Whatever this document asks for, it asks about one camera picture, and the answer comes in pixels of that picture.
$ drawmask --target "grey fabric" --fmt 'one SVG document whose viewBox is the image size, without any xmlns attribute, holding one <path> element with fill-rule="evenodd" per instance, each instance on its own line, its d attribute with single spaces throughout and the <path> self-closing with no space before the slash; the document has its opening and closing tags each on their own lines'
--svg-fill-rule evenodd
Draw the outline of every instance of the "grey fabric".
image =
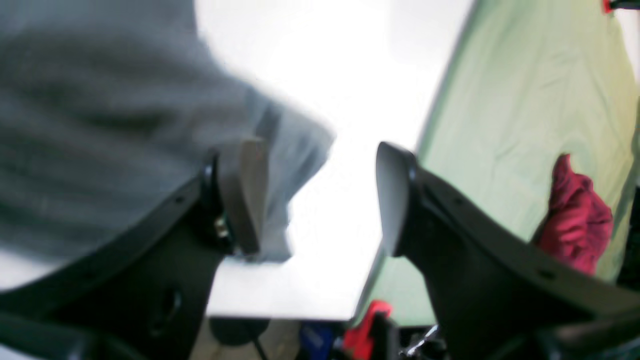
<svg viewBox="0 0 640 360">
<path fill-rule="evenodd" d="M 0 9 L 0 247 L 67 263 L 135 225 L 212 144 L 255 135 L 270 146 L 264 241 L 284 237 L 333 136 L 224 73 L 192 1 Z"/>
</svg>

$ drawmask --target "black plastic bracket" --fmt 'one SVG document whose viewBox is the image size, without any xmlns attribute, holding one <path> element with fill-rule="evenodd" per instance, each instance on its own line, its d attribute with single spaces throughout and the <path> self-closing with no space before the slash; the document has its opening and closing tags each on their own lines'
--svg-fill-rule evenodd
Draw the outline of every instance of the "black plastic bracket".
<svg viewBox="0 0 640 360">
<path fill-rule="evenodd" d="M 377 313 L 373 316 L 369 338 L 373 340 L 370 360 L 389 360 L 398 357 L 400 330 L 387 314 Z"/>
<path fill-rule="evenodd" d="M 453 359 L 637 353 L 640 294 L 528 246 L 409 151 L 381 143 L 376 176 L 383 246 L 423 274 Z"/>
<path fill-rule="evenodd" d="M 200 176 L 136 227 L 0 293 L 0 343 L 46 360 L 187 359 L 225 254 L 260 249 L 265 151 L 259 140 L 216 147 Z M 56 346 L 61 334 L 74 346 Z"/>
<path fill-rule="evenodd" d="M 612 10 L 615 9 L 629 9 L 640 10 L 640 1 L 638 0 L 604 0 L 608 1 L 608 7 Z"/>
</svg>

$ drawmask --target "white table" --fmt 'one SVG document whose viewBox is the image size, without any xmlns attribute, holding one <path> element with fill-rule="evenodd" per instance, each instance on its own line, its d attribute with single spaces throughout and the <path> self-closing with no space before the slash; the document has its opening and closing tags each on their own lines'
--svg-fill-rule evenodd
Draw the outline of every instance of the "white table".
<svg viewBox="0 0 640 360">
<path fill-rule="evenodd" d="M 292 202 L 288 262 L 227 259 L 209 315 L 348 320 L 380 238 L 380 141 L 415 147 L 472 0 L 200 0 L 231 71 L 323 119 L 329 162 Z"/>
</svg>

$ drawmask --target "red object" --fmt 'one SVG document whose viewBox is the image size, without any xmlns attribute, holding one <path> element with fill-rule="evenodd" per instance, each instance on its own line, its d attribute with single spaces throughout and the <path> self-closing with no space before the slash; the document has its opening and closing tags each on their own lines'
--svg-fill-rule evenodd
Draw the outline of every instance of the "red object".
<svg viewBox="0 0 640 360">
<path fill-rule="evenodd" d="M 385 313 L 387 317 L 391 315 L 393 307 L 384 301 L 373 300 L 367 312 L 357 327 L 347 330 L 344 333 L 343 347 L 354 360 L 369 360 L 373 351 L 373 340 L 369 337 L 373 316 L 377 313 Z"/>
<path fill-rule="evenodd" d="M 602 8 L 604 9 L 604 13 L 610 13 L 613 11 L 611 8 L 611 0 L 602 0 Z"/>
<path fill-rule="evenodd" d="M 573 172 L 569 155 L 560 156 L 538 247 L 560 262 L 593 275 L 612 232 L 611 209 L 593 191 L 591 179 Z"/>
</svg>

